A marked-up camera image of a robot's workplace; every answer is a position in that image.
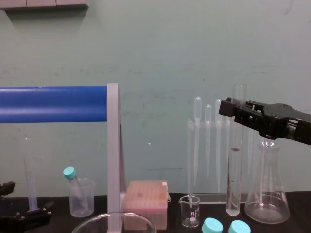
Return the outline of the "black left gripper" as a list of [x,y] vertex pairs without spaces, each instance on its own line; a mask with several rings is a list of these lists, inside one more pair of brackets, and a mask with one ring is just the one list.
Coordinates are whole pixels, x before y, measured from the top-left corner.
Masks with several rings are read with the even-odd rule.
[[[9,181],[0,185],[0,200],[13,193],[15,182]],[[0,218],[1,233],[23,233],[36,227],[49,224],[54,209],[54,202],[49,201],[42,208],[28,211],[26,215],[4,216]]]

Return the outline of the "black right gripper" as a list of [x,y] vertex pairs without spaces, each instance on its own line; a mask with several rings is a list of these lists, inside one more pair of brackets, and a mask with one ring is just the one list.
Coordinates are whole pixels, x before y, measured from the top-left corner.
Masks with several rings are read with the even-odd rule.
[[236,123],[253,129],[262,137],[290,139],[311,144],[311,116],[283,104],[256,101],[233,103],[232,98],[221,100],[219,114],[234,118]]

